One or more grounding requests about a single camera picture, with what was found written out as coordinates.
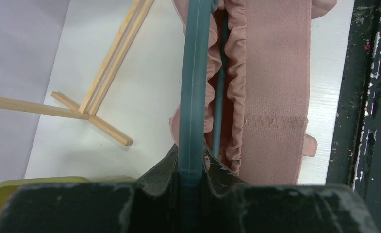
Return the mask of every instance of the pink fabric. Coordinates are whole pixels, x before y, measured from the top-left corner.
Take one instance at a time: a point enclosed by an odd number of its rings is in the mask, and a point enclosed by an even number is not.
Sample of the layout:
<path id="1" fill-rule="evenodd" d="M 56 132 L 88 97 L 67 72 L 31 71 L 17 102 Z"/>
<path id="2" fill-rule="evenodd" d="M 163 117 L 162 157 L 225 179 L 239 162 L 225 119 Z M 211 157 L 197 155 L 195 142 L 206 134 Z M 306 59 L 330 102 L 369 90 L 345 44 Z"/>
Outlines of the pink fabric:
<path id="1" fill-rule="evenodd" d="M 185 29 L 189 0 L 173 2 Z M 318 16 L 321 9 L 328 9 L 326 5 L 314 6 Z M 218 25 L 223 10 L 229 13 L 231 33 L 225 45 L 229 65 L 220 160 L 252 184 L 295 184 L 302 154 L 314 156 L 317 149 L 316 140 L 305 135 L 311 0 L 220 1 L 210 22 L 204 123 L 208 145 L 221 67 Z M 176 143 L 179 115 L 178 108 L 170 121 Z"/>

